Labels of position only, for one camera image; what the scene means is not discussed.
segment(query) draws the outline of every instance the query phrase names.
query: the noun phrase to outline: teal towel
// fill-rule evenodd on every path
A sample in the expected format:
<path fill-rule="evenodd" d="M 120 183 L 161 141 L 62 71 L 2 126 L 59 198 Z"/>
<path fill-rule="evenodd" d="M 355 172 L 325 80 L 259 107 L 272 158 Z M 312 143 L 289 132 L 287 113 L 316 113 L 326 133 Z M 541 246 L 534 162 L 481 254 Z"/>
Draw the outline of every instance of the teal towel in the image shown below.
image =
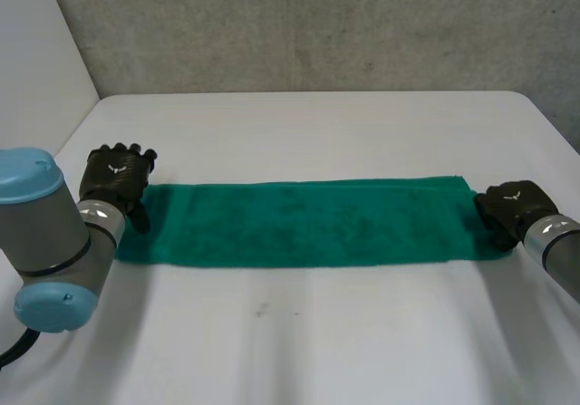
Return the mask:
<path fill-rule="evenodd" d="M 341 267 L 502 256 L 461 177 L 158 185 L 118 258 L 193 267 Z"/>

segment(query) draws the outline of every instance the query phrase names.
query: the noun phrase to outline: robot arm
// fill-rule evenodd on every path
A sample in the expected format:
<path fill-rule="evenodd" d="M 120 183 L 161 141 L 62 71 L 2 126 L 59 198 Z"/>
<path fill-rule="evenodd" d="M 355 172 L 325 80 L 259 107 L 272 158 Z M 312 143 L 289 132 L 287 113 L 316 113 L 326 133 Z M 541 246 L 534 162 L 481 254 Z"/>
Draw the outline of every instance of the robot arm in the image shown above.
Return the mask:
<path fill-rule="evenodd" d="M 474 202 L 498 249 L 508 251 L 522 242 L 530 257 L 580 303 L 580 224 L 561 215 L 531 181 L 492 186 Z"/>
<path fill-rule="evenodd" d="M 128 217 L 140 232 L 140 203 L 157 155 L 137 144 L 93 150 L 74 204 L 53 158 L 40 149 L 0 151 L 0 248 L 22 277 L 14 313 L 30 330 L 72 331 L 97 306 Z"/>

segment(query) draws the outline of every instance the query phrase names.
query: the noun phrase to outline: concrete wall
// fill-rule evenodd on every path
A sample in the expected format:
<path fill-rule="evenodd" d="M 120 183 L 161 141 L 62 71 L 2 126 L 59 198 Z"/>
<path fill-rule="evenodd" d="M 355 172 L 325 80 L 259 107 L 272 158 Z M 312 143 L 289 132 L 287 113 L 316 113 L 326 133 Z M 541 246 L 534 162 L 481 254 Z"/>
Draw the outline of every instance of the concrete wall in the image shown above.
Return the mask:
<path fill-rule="evenodd" d="M 580 0 L 58 1 L 102 97 L 513 90 L 580 149 Z"/>

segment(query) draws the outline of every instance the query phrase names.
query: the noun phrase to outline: white table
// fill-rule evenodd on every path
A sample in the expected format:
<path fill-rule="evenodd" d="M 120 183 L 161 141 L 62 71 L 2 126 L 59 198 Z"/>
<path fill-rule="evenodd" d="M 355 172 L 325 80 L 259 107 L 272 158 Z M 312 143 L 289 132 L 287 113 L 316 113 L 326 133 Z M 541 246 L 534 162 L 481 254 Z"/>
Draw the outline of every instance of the white table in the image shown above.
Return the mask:
<path fill-rule="evenodd" d="M 529 178 L 580 219 L 580 158 L 512 92 L 119 96 L 58 155 L 136 141 L 153 183 Z M 0 261 L 0 349 L 22 328 Z M 0 403 L 577 404 L 580 306 L 520 251 L 488 263 L 308 270 L 115 264 L 92 321 L 44 334 Z"/>

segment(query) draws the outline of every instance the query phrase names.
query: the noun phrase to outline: black cable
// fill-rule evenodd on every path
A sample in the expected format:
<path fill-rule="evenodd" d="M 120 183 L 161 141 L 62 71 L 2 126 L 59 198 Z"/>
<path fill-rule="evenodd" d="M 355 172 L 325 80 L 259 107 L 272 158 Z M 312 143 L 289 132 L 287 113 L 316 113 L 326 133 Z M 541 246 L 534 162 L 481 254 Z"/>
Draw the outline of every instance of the black cable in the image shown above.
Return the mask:
<path fill-rule="evenodd" d="M 15 362 L 25 353 L 27 353 L 28 350 L 36 343 L 39 335 L 40 333 L 35 330 L 31 330 L 30 328 L 26 329 L 24 334 L 22 334 L 22 337 L 20 337 L 15 345 L 0 355 L 0 371 L 3 367 L 7 366 L 11 362 Z"/>

